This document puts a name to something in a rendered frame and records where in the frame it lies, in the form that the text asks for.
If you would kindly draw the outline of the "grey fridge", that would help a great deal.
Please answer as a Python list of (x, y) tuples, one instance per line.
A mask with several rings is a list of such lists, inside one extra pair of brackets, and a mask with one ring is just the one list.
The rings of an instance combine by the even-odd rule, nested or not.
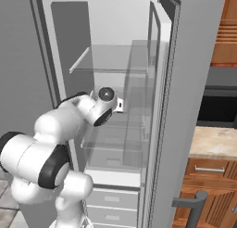
[[(103, 87), (110, 87), (124, 98), (126, 73), (119, 71), (80, 70), (69, 72), (87, 47), (93, 44), (131, 45), (133, 40), (147, 40), (150, 65), (154, 67), (154, 87), (150, 124), (149, 151), (156, 86), (161, 83), (168, 62), (171, 20), (158, 0), (31, 0), (36, 31), (44, 57), (46, 80), (53, 104), (58, 105), (78, 92), (97, 98)], [(126, 190), (139, 193), (137, 226), (94, 223), (94, 228), (143, 228), (146, 166), (140, 169), (123, 164), (124, 149), (84, 148), (81, 145), (88, 128), (69, 140), (72, 166), (94, 179), (94, 188)]]

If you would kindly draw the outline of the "wooden drawer front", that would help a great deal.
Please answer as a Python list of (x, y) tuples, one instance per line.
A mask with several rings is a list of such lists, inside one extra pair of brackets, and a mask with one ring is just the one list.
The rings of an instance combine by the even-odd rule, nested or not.
[(190, 158), (186, 175), (225, 178), (237, 181), (237, 161), (211, 158)]

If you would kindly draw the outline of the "black microwave oven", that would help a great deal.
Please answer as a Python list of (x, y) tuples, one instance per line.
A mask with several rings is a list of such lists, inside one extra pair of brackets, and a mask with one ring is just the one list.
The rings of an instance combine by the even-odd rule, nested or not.
[(237, 129), (237, 67), (211, 67), (197, 126)]

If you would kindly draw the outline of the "white fridge drawer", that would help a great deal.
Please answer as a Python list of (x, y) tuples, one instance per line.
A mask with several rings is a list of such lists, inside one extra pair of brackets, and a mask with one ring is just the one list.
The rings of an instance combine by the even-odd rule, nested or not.
[(107, 209), (103, 207), (88, 207), (88, 216), (93, 223), (103, 223), (119, 226), (137, 226), (137, 212), (123, 209)]
[(95, 188), (86, 203), (93, 206), (137, 209), (138, 198), (138, 192)]

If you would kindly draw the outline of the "wooden cupboard door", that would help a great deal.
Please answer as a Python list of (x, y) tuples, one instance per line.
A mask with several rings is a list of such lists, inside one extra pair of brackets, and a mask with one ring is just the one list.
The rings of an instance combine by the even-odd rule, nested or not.
[(186, 181), (180, 197), (194, 198), (199, 190), (207, 192), (207, 199), (197, 228), (232, 228), (237, 221), (237, 213), (232, 211), (237, 204), (237, 182)]

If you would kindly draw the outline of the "clear fridge door bin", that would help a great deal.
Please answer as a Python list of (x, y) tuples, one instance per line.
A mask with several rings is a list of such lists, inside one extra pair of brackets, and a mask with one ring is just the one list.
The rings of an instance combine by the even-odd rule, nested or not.
[(127, 128), (123, 164), (140, 169), (146, 166), (152, 115), (154, 67), (150, 65), (147, 40), (133, 40), (125, 80)]

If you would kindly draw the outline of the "grey fridge door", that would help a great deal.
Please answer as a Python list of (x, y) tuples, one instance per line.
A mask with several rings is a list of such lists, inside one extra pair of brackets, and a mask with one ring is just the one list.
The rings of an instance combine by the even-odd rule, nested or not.
[(223, 0), (158, 0), (171, 20), (168, 62), (156, 98), (143, 228), (172, 228)]

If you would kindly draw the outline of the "glass fridge shelf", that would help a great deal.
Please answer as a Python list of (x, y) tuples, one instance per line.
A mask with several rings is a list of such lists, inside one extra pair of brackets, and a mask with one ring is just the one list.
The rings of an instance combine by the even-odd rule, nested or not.
[(144, 45), (93, 44), (87, 47), (69, 72), (80, 70), (119, 71), (146, 70), (147, 48)]
[(143, 127), (143, 116), (115, 113), (102, 126), (90, 126), (81, 145), (84, 148), (141, 150)]

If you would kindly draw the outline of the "wooden wall cupboards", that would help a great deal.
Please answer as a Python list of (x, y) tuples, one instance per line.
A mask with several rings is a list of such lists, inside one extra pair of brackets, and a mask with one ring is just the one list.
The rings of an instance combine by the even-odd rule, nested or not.
[(237, 67), (237, 0), (224, 0), (211, 67)]

